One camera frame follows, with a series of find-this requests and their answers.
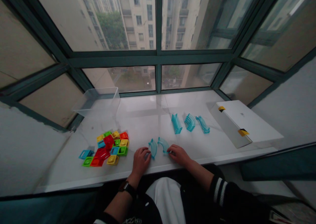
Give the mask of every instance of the white wall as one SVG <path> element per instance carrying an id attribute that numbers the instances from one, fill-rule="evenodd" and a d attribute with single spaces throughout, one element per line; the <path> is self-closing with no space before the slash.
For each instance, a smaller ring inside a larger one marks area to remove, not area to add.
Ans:
<path id="1" fill-rule="evenodd" d="M 68 136 L 0 103 L 0 196 L 32 193 Z"/>

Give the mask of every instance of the person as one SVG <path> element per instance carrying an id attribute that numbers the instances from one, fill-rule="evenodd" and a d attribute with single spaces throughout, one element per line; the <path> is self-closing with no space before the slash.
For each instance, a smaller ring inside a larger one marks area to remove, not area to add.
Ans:
<path id="1" fill-rule="evenodd" d="M 182 184 L 164 177 L 154 181 L 145 193 L 136 192 L 151 161 L 150 150 L 139 148 L 132 173 L 94 223 L 292 223 L 235 183 L 226 182 L 223 175 L 205 169 L 182 147 L 172 144 L 167 151 L 189 173 L 179 181 Z"/>

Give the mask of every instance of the sleeve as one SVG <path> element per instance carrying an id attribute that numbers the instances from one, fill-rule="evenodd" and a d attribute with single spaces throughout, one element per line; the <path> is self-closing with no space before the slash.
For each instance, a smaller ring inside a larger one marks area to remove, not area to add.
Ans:
<path id="1" fill-rule="evenodd" d="M 103 212 L 97 217 L 93 224 L 119 224 L 119 222 L 110 214 Z"/>

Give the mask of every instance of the curved track piece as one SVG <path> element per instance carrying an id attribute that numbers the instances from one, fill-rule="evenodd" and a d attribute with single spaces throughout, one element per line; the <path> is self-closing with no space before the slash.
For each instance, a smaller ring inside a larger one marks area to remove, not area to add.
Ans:
<path id="1" fill-rule="evenodd" d="M 182 130 L 182 126 L 180 124 L 179 118 L 178 118 L 178 114 L 175 114 L 171 116 L 171 121 L 173 123 L 173 127 L 174 127 L 174 134 L 180 134 L 181 130 Z"/>
<path id="2" fill-rule="evenodd" d="M 160 144 L 163 147 L 164 153 L 168 153 L 167 149 L 169 148 L 169 144 L 166 142 L 166 140 L 164 140 L 163 138 L 158 137 L 158 144 Z"/>
<path id="3" fill-rule="evenodd" d="M 191 114 L 188 114 L 187 117 L 184 120 L 184 123 L 187 125 L 187 130 L 189 130 L 190 132 L 193 131 L 193 129 L 195 128 L 195 119 L 194 116 Z"/>
<path id="4" fill-rule="evenodd" d="M 199 116 L 199 117 L 195 117 L 196 119 L 197 119 L 197 121 L 199 121 L 200 122 L 200 125 L 201 125 L 201 128 L 202 128 L 202 130 L 203 130 L 203 133 L 210 133 L 210 127 L 208 127 L 207 125 L 206 125 L 206 123 L 205 123 L 205 121 L 204 121 L 204 119 L 201 117 L 201 116 Z"/>
<path id="5" fill-rule="evenodd" d="M 151 139 L 148 145 L 150 146 L 151 158 L 155 159 L 155 155 L 157 154 L 157 143 L 154 139 Z"/>

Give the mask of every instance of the plastic storage container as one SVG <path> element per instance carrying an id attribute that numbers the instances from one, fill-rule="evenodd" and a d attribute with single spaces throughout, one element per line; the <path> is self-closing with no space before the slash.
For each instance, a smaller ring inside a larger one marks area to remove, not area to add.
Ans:
<path id="1" fill-rule="evenodd" d="M 117 87 L 96 88 L 87 90 L 71 110 L 84 117 L 113 117 L 116 116 L 119 102 Z"/>

